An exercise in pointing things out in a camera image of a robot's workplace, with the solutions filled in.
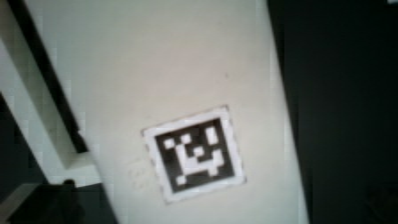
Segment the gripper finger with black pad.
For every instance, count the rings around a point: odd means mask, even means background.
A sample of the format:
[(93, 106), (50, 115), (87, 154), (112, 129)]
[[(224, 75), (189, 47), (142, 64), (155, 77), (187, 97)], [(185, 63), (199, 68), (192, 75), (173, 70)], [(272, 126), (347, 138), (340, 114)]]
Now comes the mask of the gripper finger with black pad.
[(22, 184), (0, 199), (0, 224), (116, 224), (103, 186)]

